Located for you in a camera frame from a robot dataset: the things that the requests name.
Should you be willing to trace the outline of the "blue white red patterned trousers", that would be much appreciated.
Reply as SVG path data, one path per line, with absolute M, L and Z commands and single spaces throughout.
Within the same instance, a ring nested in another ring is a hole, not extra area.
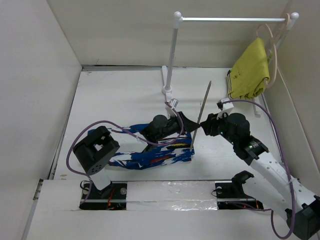
M 152 151 L 144 152 L 147 143 L 117 127 L 111 127 L 108 130 L 120 146 L 109 161 L 109 166 L 128 170 L 144 170 L 177 162 L 189 162 L 192 160 L 192 155 L 195 154 L 195 150 L 190 149 L 192 143 L 190 133 L 181 135 L 173 144 L 155 146 Z

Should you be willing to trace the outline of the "grey wire hanger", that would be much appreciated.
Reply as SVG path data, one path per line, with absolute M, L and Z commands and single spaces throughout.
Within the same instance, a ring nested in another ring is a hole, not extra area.
M 199 111 L 199 115 L 198 115 L 198 119 L 197 119 L 197 123 L 198 124 L 200 124 L 200 121 L 201 121 L 201 118 L 202 118 L 202 115 L 203 115 L 203 112 L 204 112 L 204 108 L 205 108 L 205 105 L 206 105 L 206 102 L 207 102 L 207 98 L 208 98 L 208 95 L 209 95 L 209 92 L 210 92 L 210 89 L 211 89 L 211 85 L 212 85 L 212 81 L 210 80 L 209 83 L 208 83 L 208 86 L 207 86 L 207 89 L 206 89 L 202 104 L 200 106 L 200 111 Z M 197 131 L 198 130 L 196 129 L 193 132 L 192 141 L 191 141 L 190 148 L 189 148 L 190 152 L 194 149 L 194 143 L 195 143 L 195 140 L 196 140 Z

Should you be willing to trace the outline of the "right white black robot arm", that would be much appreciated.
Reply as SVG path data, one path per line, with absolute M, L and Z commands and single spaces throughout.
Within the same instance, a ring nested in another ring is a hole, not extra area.
M 233 146 L 238 158 L 257 171 L 236 174 L 231 191 L 237 197 L 247 195 L 267 205 L 285 220 L 293 234 L 308 240 L 320 230 L 320 198 L 296 178 L 288 176 L 269 149 L 251 135 L 250 123 L 241 113 L 209 114 L 201 122 L 207 136 L 222 136 Z

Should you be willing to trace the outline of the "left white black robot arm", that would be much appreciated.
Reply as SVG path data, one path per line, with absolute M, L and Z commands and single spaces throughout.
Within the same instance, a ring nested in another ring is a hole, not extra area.
M 156 115 L 149 124 L 136 124 L 118 130 L 119 134 L 130 132 L 142 135 L 147 145 L 141 152 L 120 152 L 119 143 L 105 126 L 91 130 L 72 150 L 85 173 L 91 177 L 90 196 L 106 199 L 114 185 L 105 173 L 105 166 L 144 170 L 189 162 L 195 153 L 190 149 L 191 133 L 198 128 L 200 124 L 189 120 L 182 112 L 170 118 Z

